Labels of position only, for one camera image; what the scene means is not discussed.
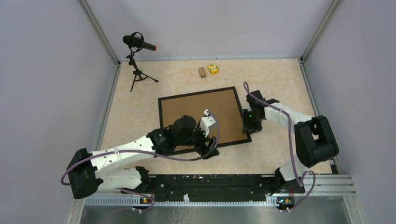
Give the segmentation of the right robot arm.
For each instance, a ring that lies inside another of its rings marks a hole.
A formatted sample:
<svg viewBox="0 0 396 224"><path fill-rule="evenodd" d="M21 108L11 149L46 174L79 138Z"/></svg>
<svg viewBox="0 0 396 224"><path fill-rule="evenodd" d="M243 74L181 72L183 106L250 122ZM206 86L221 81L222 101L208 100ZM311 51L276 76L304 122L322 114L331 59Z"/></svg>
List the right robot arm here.
<svg viewBox="0 0 396 224"><path fill-rule="evenodd" d="M242 110L242 130L253 134L262 130L262 121L272 121L288 130L291 159L275 170L271 187L287 192L302 183L311 167L339 154L339 147L327 117L301 114L276 99L266 100L259 90L246 95L249 109Z"/></svg>

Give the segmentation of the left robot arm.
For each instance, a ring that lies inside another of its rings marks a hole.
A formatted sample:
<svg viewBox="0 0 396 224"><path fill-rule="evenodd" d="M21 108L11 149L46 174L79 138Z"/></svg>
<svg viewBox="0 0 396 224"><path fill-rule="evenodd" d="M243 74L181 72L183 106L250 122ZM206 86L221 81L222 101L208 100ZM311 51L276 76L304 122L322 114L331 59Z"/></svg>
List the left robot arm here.
<svg viewBox="0 0 396 224"><path fill-rule="evenodd" d="M218 139L209 135L214 127L220 129L218 120L208 112L198 122L184 115L172 125L155 129L121 146L93 152L82 148L75 152L61 177L61 184L70 186L74 199L108 189L144 193L150 186L148 170L141 166L127 168L127 165L158 157L175 161L171 154L178 146L192 147L198 153L192 161L217 156Z"/></svg>

